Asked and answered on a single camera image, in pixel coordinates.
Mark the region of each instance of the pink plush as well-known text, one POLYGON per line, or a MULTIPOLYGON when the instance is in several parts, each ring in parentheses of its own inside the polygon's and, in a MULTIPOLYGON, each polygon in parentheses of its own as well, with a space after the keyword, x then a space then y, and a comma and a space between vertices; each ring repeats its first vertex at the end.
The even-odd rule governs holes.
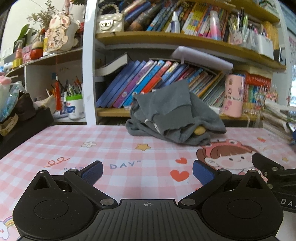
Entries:
POLYGON ((0 84, 3 85, 10 85, 11 84, 11 78, 5 77, 5 76, 0 76, 0 84))

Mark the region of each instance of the pink checkered tablecloth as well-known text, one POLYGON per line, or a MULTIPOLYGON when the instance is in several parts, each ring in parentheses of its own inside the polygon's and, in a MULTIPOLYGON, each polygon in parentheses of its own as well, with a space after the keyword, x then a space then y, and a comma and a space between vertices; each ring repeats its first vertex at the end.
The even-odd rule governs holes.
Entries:
POLYGON ((12 211, 39 170, 60 175, 100 160, 104 172, 94 186, 118 202, 121 198, 178 202, 202 186, 192 173, 197 158, 216 169, 243 174, 253 168, 255 152, 286 169, 296 168, 294 150, 263 129, 227 128, 226 134, 213 136, 211 145, 193 147, 133 137, 124 126, 48 127, 0 160, 0 237, 12 241, 19 237, 12 211))

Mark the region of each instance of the metal screw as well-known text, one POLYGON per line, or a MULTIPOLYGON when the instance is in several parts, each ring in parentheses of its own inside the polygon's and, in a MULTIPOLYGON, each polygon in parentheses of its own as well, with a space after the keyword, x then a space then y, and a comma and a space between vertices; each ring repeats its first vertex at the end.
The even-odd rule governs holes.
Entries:
POLYGON ((100 203, 104 206, 110 206, 114 204, 114 200, 112 198, 105 198, 105 199, 102 199, 100 203))
POLYGON ((185 198, 181 201, 181 203, 185 206, 192 206, 195 204, 195 201, 191 198, 185 198))

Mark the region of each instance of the gray cloth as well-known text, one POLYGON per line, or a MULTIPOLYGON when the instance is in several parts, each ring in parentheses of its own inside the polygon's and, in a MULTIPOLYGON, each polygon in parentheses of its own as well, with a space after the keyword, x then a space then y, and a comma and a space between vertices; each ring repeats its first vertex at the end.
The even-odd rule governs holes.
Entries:
POLYGON ((188 145, 206 145, 209 131, 225 133, 220 117, 196 95, 189 92, 187 80, 181 80, 147 94, 133 96, 126 128, 132 136, 156 138, 188 145), (197 126, 207 131, 197 136, 197 126))

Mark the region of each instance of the green leaf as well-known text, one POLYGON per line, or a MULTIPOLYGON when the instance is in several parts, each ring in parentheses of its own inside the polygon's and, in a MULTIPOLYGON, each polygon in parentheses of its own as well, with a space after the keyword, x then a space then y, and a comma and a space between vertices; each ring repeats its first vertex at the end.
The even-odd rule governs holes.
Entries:
POLYGON ((20 35, 17 38, 17 40, 20 40, 25 36, 25 34, 28 32, 29 26, 30 24, 26 24, 25 26, 22 27, 22 30, 20 31, 20 35))

